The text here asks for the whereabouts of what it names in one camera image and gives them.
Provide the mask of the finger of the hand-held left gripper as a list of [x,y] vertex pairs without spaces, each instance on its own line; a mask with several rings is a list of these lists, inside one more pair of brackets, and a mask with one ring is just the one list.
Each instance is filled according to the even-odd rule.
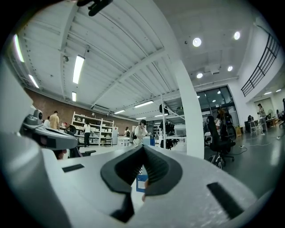
[[78,143],[74,136],[43,125],[23,124],[21,134],[33,139],[39,146],[51,150],[73,149]]

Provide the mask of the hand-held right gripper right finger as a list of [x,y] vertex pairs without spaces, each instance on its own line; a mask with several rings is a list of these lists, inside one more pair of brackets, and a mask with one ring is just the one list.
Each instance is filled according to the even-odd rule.
[[155,147],[182,168],[167,194],[147,196],[133,216],[135,228],[240,228],[254,216],[257,197],[242,182],[208,161]]

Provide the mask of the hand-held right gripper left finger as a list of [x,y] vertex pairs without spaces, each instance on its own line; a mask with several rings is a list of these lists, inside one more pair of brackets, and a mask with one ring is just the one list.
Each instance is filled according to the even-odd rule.
[[58,161],[51,150],[14,134],[0,136],[0,164],[12,195],[45,228],[143,228],[131,194],[112,192],[101,178],[102,162]]

